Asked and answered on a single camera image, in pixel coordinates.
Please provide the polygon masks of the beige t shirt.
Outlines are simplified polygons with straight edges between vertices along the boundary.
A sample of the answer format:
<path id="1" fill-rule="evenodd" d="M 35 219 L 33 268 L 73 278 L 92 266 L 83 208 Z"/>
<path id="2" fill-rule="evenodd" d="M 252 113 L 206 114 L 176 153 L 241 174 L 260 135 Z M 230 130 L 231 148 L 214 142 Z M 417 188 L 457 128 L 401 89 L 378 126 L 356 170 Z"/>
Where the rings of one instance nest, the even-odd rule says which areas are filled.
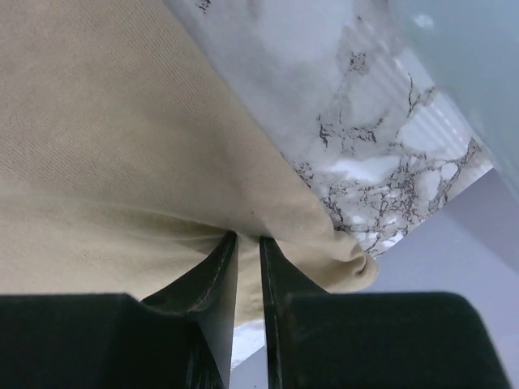
<path id="1" fill-rule="evenodd" d="M 2 2 L 2 293 L 144 298 L 226 230 L 236 323 L 263 313 L 260 236 L 329 292 L 377 276 L 163 3 Z"/>

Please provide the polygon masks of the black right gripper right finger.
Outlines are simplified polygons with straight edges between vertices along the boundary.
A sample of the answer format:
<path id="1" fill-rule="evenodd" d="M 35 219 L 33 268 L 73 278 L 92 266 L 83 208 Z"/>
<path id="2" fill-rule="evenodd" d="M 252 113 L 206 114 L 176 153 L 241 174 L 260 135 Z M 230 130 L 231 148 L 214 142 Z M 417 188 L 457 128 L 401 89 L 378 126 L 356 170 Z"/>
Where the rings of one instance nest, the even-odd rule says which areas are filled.
<path id="1" fill-rule="evenodd" d="M 454 293 L 328 293 L 259 241 L 271 388 L 507 388 L 477 310 Z"/>

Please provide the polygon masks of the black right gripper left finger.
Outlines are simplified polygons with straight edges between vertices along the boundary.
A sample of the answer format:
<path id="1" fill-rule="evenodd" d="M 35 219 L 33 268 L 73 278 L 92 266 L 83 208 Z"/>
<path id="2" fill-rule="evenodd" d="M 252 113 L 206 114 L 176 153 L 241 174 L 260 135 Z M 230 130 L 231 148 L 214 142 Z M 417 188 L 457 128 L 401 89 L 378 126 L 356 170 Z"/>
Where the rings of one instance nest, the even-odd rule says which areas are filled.
<path id="1" fill-rule="evenodd" d="M 4 388 L 226 388 L 238 238 L 141 301 L 125 293 L 1 299 Z"/>

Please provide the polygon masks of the white rectangular plastic basket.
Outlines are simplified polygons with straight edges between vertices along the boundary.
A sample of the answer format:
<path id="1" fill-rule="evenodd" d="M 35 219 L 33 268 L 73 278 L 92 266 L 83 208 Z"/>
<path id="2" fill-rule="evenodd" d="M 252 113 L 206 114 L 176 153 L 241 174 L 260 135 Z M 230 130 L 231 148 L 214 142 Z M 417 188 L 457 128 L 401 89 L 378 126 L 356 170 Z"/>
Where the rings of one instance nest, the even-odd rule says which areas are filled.
<path id="1" fill-rule="evenodd" d="M 436 87 L 459 109 L 518 192 L 518 3 L 391 1 L 390 11 Z"/>

